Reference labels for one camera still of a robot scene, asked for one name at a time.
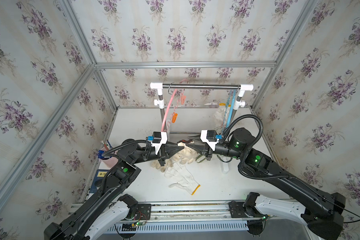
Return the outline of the orange clothes peg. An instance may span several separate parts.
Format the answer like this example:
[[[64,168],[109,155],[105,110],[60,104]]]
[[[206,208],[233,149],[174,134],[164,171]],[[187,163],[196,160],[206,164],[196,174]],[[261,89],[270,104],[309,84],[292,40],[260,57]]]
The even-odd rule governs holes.
[[[177,120],[178,114],[177,113],[173,113],[172,114],[172,123],[175,123]]]

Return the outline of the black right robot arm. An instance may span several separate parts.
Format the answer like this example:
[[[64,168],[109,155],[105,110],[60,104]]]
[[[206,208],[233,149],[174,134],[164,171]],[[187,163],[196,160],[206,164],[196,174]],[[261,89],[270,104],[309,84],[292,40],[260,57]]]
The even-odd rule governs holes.
[[[295,202],[274,200],[259,193],[250,192],[244,202],[231,201],[232,218],[246,215],[251,220],[248,232],[260,235],[270,215],[289,219],[306,226],[324,240],[340,237],[346,221],[342,213],[346,210],[346,198],[340,193],[327,193],[289,173],[270,156],[254,149],[261,139],[263,123],[252,114],[239,116],[221,134],[215,130],[203,130],[191,136],[188,147],[204,155],[208,160],[213,155],[237,159],[238,172],[251,180],[269,183]]]

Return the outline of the beige knit glove red cuff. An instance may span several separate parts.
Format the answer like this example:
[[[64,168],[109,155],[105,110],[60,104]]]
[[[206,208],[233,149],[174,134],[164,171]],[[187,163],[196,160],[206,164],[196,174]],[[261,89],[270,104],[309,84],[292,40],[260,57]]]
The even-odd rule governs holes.
[[[171,155],[169,159],[158,159],[152,161],[150,166],[156,170],[160,170],[162,173],[166,172],[167,169],[174,166],[174,155]]]

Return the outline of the white glove with grey strap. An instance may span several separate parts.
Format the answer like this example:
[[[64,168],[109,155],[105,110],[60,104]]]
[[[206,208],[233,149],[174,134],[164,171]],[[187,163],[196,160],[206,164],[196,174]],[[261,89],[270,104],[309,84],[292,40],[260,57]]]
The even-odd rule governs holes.
[[[205,156],[199,155],[199,156],[196,157],[195,162],[198,163],[198,164],[200,164],[200,163],[202,163],[203,161],[205,161],[206,159],[207,159],[207,158],[206,158]]]

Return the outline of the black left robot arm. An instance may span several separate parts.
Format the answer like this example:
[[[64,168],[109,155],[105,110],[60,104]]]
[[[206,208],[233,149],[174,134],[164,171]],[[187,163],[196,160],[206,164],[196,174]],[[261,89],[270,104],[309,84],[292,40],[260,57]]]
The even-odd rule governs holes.
[[[44,230],[46,240],[96,240],[116,222],[132,219],[138,210],[138,201],[123,192],[138,177],[136,165],[159,161],[164,165],[183,146],[162,144],[159,150],[146,140],[125,140],[120,146],[102,154],[115,157],[118,162],[106,173],[97,191],[61,223],[51,223]]]

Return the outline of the blue wavy hanger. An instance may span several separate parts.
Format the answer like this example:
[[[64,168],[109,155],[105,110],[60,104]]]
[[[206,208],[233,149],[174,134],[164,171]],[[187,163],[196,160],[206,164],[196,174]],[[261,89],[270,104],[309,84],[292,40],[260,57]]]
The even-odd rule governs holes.
[[[222,131],[225,131],[225,129],[230,125],[232,115],[233,115],[233,107],[234,107],[236,95],[237,95],[237,90],[233,90],[232,94],[230,95],[231,96],[231,104],[230,104],[230,108],[229,108],[229,114],[228,114],[228,117],[227,117],[227,120],[226,120],[226,125],[222,129]]]

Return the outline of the white knit glove yellow cuff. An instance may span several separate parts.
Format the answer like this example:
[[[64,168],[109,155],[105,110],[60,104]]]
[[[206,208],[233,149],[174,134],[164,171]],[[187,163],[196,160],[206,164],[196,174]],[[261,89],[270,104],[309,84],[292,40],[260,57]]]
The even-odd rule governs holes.
[[[226,125],[229,112],[230,112],[230,105],[219,104],[216,112],[212,117],[216,128],[222,128]]]

